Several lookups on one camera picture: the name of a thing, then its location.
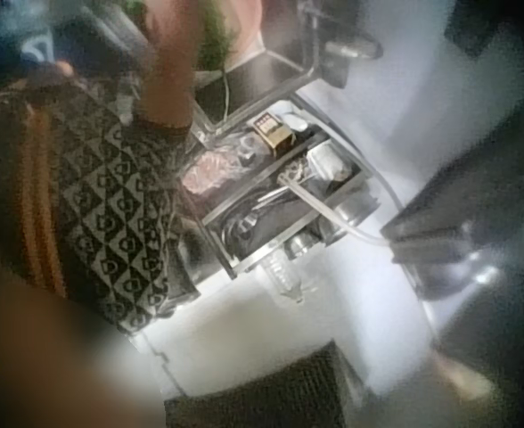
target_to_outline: white floor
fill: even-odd
[[[382,194],[362,227],[378,234],[395,213]],[[315,247],[296,260],[305,289],[299,305],[277,295],[263,271],[233,282],[220,272],[200,285],[198,300],[147,327],[137,346],[163,352],[180,388],[196,396],[272,373],[334,340],[382,395],[421,364],[431,339],[411,285],[390,261],[388,248],[349,237]],[[179,394],[160,369],[157,376],[166,399]]]

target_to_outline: small box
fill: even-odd
[[[254,129],[270,146],[276,158],[290,150],[293,145],[294,135],[291,129],[268,112],[254,121]]]

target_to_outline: orange stripe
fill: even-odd
[[[38,220],[38,235],[43,244],[43,253],[48,262],[47,276],[52,279],[53,290],[57,295],[66,297],[66,288],[61,271],[58,247],[54,237],[55,227],[52,217],[52,204],[50,202],[50,166],[49,145],[51,142],[50,116],[46,111],[37,115],[37,157],[36,157],[36,214]]]
[[[29,112],[26,120],[26,130],[24,143],[21,147],[20,158],[21,164],[21,191],[20,191],[20,218],[22,219],[22,233],[24,237],[24,247],[27,260],[29,262],[30,272],[34,285],[38,288],[45,289],[46,283],[42,272],[42,265],[38,257],[37,236],[34,227],[34,204],[32,200],[33,182],[33,156],[35,146],[34,129],[37,122],[36,114]]]

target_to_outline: cable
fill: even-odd
[[[228,86],[228,76],[226,70],[223,67],[223,83],[225,84],[225,115],[223,116],[223,123],[228,119],[228,111],[230,109],[230,87]]]
[[[317,126],[319,126],[322,130],[324,130],[331,138],[336,140],[339,144],[343,145],[343,147],[353,154],[356,158],[358,158],[372,173],[377,180],[379,180],[379,183],[381,186],[387,191],[389,194],[390,199],[394,203],[395,207],[397,208],[397,211],[403,210],[405,207],[403,203],[398,199],[397,193],[395,190],[391,187],[389,182],[383,177],[379,171],[364,157],[362,153],[360,153],[346,138],[341,134],[341,131],[337,131],[333,129],[333,127],[327,125],[325,122],[317,118],[317,115],[325,116],[325,114],[319,110],[318,107],[314,106],[313,103],[308,101],[306,97],[302,99],[303,103],[307,104],[309,107],[311,107],[312,110],[315,112],[309,111],[309,120],[314,122]]]
[[[381,247],[389,245],[389,243],[384,239],[371,236],[357,229],[356,227],[350,226],[343,218],[341,218],[341,216],[337,212],[335,212],[330,207],[325,205],[323,202],[318,200],[315,196],[313,196],[310,192],[308,192],[298,183],[284,176],[279,176],[278,182],[281,185],[288,186],[290,190],[292,190],[302,201],[307,203],[314,210],[317,210],[320,214],[322,214],[324,217],[330,220],[333,224],[337,225],[348,234],[353,235],[355,238],[365,243],[369,243],[370,245],[377,245]]]
[[[385,179],[385,177],[383,177],[381,175],[381,173],[373,165],[371,165],[371,163],[367,159],[364,158],[362,153],[360,153],[351,143],[348,142],[348,139],[345,136],[341,135],[342,131],[340,131],[340,132],[336,131],[335,129],[333,129],[332,127],[328,126],[322,120],[320,120],[320,119],[318,119],[316,117],[318,114],[324,115],[319,110],[318,107],[314,106],[310,101],[308,101],[306,99],[304,99],[303,102],[307,103],[313,110],[315,110],[315,112],[311,112],[311,111],[309,112],[309,115],[311,116],[310,119],[312,121],[314,121],[314,123],[316,125],[318,125],[321,129],[323,129],[327,134],[329,134],[329,136],[331,138],[335,139],[338,143],[343,145],[343,147],[348,152],[350,152],[351,154],[356,156],[361,162],[363,162],[363,164],[373,173],[373,176],[375,178],[377,178],[377,180],[379,180],[379,183],[381,184],[381,186],[389,194],[389,198],[393,201],[395,207],[397,208],[397,211],[400,212],[401,210],[403,210],[405,206],[398,199],[397,193],[391,187],[391,185]],[[415,270],[414,266],[408,267],[406,265],[402,265],[401,264],[400,267],[403,270],[403,273],[405,274],[406,281],[409,283],[409,285],[413,289],[414,295],[416,296],[416,299],[419,302],[419,305],[421,306],[421,312],[424,315],[424,319],[425,319],[426,324],[427,324],[427,326],[429,328],[429,331],[430,331],[430,334],[432,336],[432,339],[433,339],[434,343],[438,343],[439,342],[438,329],[435,327],[435,325],[433,323],[432,315],[431,315],[431,313],[429,313],[429,311],[428,311],[428,309],[426,307],[426,302],[424,300],[422,300],[419,297],[418,293],[417,293],[418,279],[416,278],[416,274],[409,270],[409,269],[412,269],[412,271],[414,271]]]

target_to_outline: plastic bag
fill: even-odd
[[[214,150],[204,152],[183,175],[183,186],[198,196],[239,181],[272,158],[262,139],[253,132],[229,136]]]

